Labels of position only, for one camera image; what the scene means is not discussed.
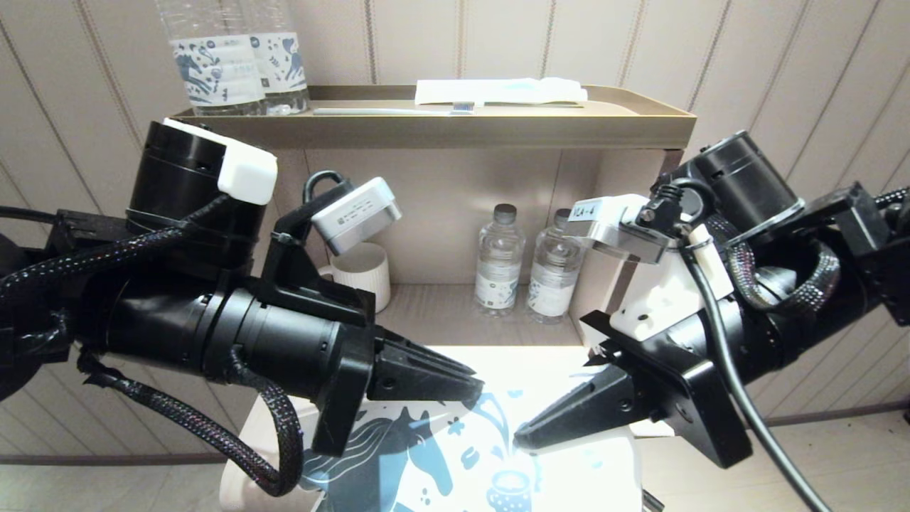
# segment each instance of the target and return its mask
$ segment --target bottle cap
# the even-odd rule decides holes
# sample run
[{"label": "bottle cap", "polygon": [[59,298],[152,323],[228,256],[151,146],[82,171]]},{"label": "bottle cap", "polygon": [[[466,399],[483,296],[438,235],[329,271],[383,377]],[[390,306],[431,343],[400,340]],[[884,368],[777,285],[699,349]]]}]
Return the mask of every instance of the bottle cap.
[{"label": "bottle cap", "polygon": [[556,224],[556,228],[564,230],[566,228],[566,223],[569,222],[570,215],[571,210],[568,208],[560,208],[556,210],[556,214],[553,215],[553,223]]},{"label": "bottle cap", "polygon": [[508,203],[496,205],[493,209],[493,220],[499,224],[514,224],[515,216],[518,215],[518,209]]}]

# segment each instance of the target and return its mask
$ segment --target wooden shelf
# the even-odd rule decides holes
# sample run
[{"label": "wooden shelf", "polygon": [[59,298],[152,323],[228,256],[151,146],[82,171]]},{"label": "wooden shelf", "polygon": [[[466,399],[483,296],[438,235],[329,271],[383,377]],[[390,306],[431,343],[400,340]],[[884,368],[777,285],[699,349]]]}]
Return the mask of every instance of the wooden shelf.
[{"label": "wooden shelf", "polygon": [[377,323],[422,345],[578,345],[568,317],[541,325],[521,310],[527,287],[519,288],[511,315],[488,318],[474,307],[472,284],[402,284],[392,286],[389,307]]},{"label": "wooden shelf", "polygon": [[[482,107],[471,116],[175,118],[263,148],[682,149],[695,116],[616,87],[585,86],[580,108]],[[310,87],[314,108],[415,108],[415,86]],[[451,110],[428,105],[424,110]]]}]

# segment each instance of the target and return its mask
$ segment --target water bottle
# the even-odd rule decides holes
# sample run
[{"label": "water bottle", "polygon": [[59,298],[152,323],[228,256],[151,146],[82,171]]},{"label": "water bottle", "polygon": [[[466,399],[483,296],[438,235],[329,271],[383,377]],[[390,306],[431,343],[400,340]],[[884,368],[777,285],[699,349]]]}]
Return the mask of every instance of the water bottle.
[{"label": "water bottle", "polygon": [[300,40],[286,0],[246,0],[249,41],[270,116],[299,114],[309,106]]},{"label": "water bottle", "polygon": [[157,0],[197,116],[261,116],[265,94],[239,0]]},{"label": "water bottle", "polygon": [[506,316],[515,307],[524,253],[524,233],[515,224],[517,213],[510,204],[498,204],[493,222],[480,230],[474,296],[488,316]]},{"label": "water bottle", "polygon": [[571,210],[556,211],[553,224],[537,235],[525,312],[535,322],[559,323],[569,310],[584,248],[565,236]]}]

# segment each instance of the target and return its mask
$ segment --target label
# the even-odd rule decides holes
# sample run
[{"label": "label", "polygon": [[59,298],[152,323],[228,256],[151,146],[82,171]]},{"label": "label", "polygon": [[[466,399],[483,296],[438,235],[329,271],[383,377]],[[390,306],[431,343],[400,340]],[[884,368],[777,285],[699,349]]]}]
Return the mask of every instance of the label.
[{"label": "label", "polygon": [[266,93],[307,88],[296,32],[251,34],[249,43],[253,46],[259,79]]},{"label": "label", "polygon": [[599,199],[578,201],[571,209],[569,222],[575,222],[577,220],[597,220],[598,215],[601,213],[602,203],[603,201]]},{"label": "label", "polygon": [[174,39],[171,49],[195,107],[239,105],[265,97],[246,34]]},{"label": "label", "polygon": [[543,316],[562,316],[569,310],[575,284],[561,287],[565,275],[548,271],[539,263],[534,263],[531,271],[531,284],[528,286],[528,306]]},{"label": "label", "polygon": [[521,267],[519,265],[497,267],[488,263],[480,263],[478,266],[474,289],[478,301],[493,310],[512,307],[518,294],[518,275]]}]

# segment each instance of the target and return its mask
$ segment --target white mug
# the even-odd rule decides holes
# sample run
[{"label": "white mug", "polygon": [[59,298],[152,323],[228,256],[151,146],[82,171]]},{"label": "white mug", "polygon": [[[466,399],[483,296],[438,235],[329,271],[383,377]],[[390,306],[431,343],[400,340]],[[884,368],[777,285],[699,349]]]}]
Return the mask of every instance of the white mug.
[{"label": "white mug", "polygon": [[339,284],[373,292],[376,295],[376,312],[389,305],[389,256],[375,243],[362,242],[344,254],[332,256],[329,265],[319,269],[319,275],[331,275]]}]

